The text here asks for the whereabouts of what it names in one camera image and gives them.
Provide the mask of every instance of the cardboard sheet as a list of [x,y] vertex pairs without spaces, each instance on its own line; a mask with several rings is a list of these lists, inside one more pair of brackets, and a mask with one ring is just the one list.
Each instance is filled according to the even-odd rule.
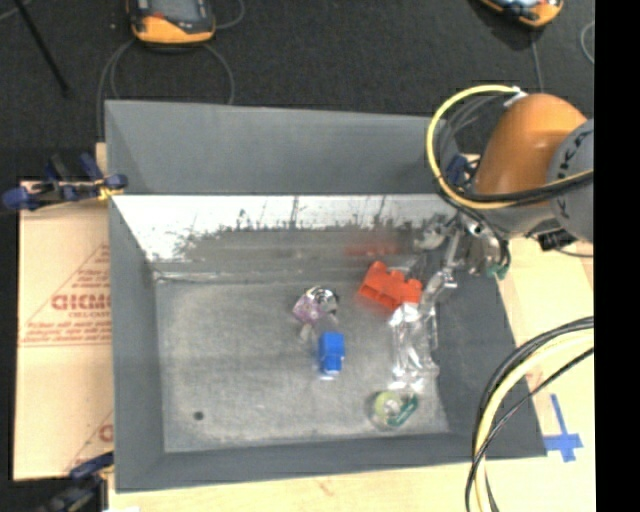
[[14,478],[64,476],[113,448],[107,207],[20,218]]

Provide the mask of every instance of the blue clamp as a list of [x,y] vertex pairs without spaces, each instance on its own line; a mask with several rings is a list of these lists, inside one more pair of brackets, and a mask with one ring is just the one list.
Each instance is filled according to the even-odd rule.
[[31,189],[15,187],[2,194],[4,206],[10,210],[37,210],[57,203],[75,202],[108,195],[128,185],[123,174],[105,177],[96,161],[88,153],[80,155],[80,166],[87,181],[71,182],[59,155],[53,155],[44,168],[45,179]]
[[43,512],[76,512],[96,496],[104,498],[107,492],[106,480],[98,472],[107,466],[113,465],[113,462],[113,452],[108,452],[73,468],[69,473],[73,484],[53,496],[46,504],[36,510]]
[[318,339],[318,363],[320,371],[334,376],[342,370],[344,360],[344,335],[341,332],[327,331]]

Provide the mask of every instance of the black cable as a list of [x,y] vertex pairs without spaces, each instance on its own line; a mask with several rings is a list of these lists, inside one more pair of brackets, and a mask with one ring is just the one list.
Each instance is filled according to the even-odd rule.
[[[116,74],[116,69],[118,66],[118,62],[120,61],[120,59],[122,58],[122,56],[124,55],[124,53],[131,48],[131,46],[137,41],[137,39],[134,37],[131,40],[123,43],[120,47],[118,47],[116,49],[116,51],[111,55],[111,57],[109,58],[109,60],[107,61],[107,64],[104,66],[104,68],[102,69],[102,73],[100,75],[100,80],[98,82],[98,93],[97,93],[97,99],[96,99],[96,133],[97,133],[97,138],[98,141],[104,141],[104,111],[103,111],[103,105],[104,105],[104,96],[105,96],[105,84],[106,84],[106,79],[107,76],[109,77],[109,85],[111,88],[111,93],[113,95],[113,97],[115,99],[120,99],[120,94],[118,92],[118,89],[116,87],[116,81],[115,81],[115,74]],[[231,67],[229,66],[229,64],[227,63],[227,61],[225,60],[225,58],[218,52],[216,51],[211,45],[208,44],[204,44],[202,45],[202,47],[207,50],[210,54],[212,54],[219,62],[220,64],[222,64],[222,67],[224,68],[225,72],[227,73],[227,78],[229,79],[229,98],[227,99],[227,105],[232,105],[234,100],[235,100],[235,90],[236,90],[236,85],[235,85],[235,79],[233,77],[233,71],[231,70]]]
[[581,254],[579,252],[569,252],[558,247],[553,248],[554,251],[564,254],[565,256],[573,256],[574,258],[593,258],[593,254]]
[[511,192],[508,194],[473,194],[463,192],[460,195],[465,199],[476,202],[495,202],[495,201],[514,201],[513,206],[525,206],[531,203],[537,203],[542,200],[551,199],[560,194],[566,193],[574,188],[581,187],[593,181],[593,171],[571,176],[566,181],[560,183],[551,183],[537,189],[522,190],[520,192]]
[[98,81],[98,93],[96,95],[96,134],[98,141],[104,140],[104,85],[107,78],[107,74],[109,73],[114,63],[117,62],[122,54],[136,41],[135,38],[123,43],[121,46],[116,49],[115,52],[109,57],[109,60],[105,64],[104,68],[102,68],[102,73],[100,74],[100,80]]
[[566,324],[560,325],[546,331],[538,336],[532,338],[528,342],[524,343],[516,350],[514,350],[494,371],[493,375],[489,379],[483,394],[480,398],[480,404],[478,406],[478,414],[476,416],[476,427],[474,429],[474,436],[472,442],[472,449],[474,449],[477,441],[477,432],[475,431],[480,424],[480,420],[482,419],[482,414],[491,400],[493,393],[496,388],[503,382],[505,377],[511,373],[517,366],[522,364],[522,362],[529,357],[533,352],[549,343],[553,339],[558,336],[562,336],[564,334],[569,334],[576,331],[581,331],[585,329],[591,329],[595,325],[595,318],[593,316],[587,316],[580,318],[578,320],[574,320],[572,322],[568,322]]
[[245,15],[244,0],[238,0],[238,4],[240,4],[240,14],[238,15],[238,17],[228,23],[223,23],[222,25],[218,25],[216,27],[216,30],[226,30],[231,27],[235,27],[238,23],[242,21]]
[[536,78],[538,80],[538,87],[540,88],[540,92],[544,92],[544,82],[542,81],[542,70],[540,68],[540,59],[538,59],[538,47],[536,45],[536,33],[529,33],[529,46],[531,47],[531,53],[533,55],[533,64],[536,70]]
[[595,27],[596,26],[596,20],[593,20],[590,23],[587,23],[583,29],[580,31],[580,49],[582,50],[582,53],[584,54],[584,56],[587,58],[587,60],[589,62],[591,62],[591,64],[593,64],[595,66],[596,64],[596,60],[593,58],[593,56],[587,51],[587,46],[584,42],[585,39],[585,35],[587,34],[587,31],[591,28],[591,27]]
[[[471,465],[471,469],[469,471],[469,475],[467,477],[467,484],[465,487],[465,506],[467,508],[467,511],[470,511],[470,505],[471,505],[471,489],[473,487],[473,481],[475,479],[476,473],[478,472],[478,467],[480,465],[480,462],[482,460],[482,458],[486,455],[487,450],[489,449],[490,444],[493,442],[493,440],[496,438],[496,436],[500,433],[500,431],[504,428],[504,426],[507,424],[507,422],[509,421],[509,419],[518,411],[520,410],[520,408],[522,408],[522,406],[527,403],[533,396],[535,396],[537,393],[539,393],[540,391],[542,391],[542,389],[544,389],[545,387],[547,387],[549,384],[551,384],[552,382],[554,382],[555,380],[559,379],[562,375],[564,375],[566,372],[568,372],[571,368],[573,368],[574,366],[576,366],[577,364],[581,363],[582,361],[584,361],[586,358],[592,356],[595,353],[595,349],[594,348],[590,348],[586,351],[584,351],[582,354],[580,354],[579,356],[573,358],[571,361],[569,361],[568,363],[566,363],[565,365],[563,365],[562,367],[560,367],[557,371],[555,371],[552,375],[550,375],[549,377],[547,377],[543,382],[541,382],[536,389],[528,392],[523,398],[521,398],[518,402],[516,402],[515,405],[513,405],[503,416],[502,418],[500,418],[500,420],[498,420],[498,422],[495,423],[495,425],[492,427],[492,429],[489,431],[489,434],[487,435],[487,438],[485,439],[485,441],[482,443],[482,446],[480,446],[480,448],[478,449],[478,451],[476,452],[476,454],[473,457],[472,460],[472,465]],[[493,494],[491,494],[490,491],[490,486],[489,486],[489,481],[487,478],[487,490],[490,493],[490,496],[492,497]],[[494,505],[495,505],[495,500],[492,500],[492,510],[494,510]]]

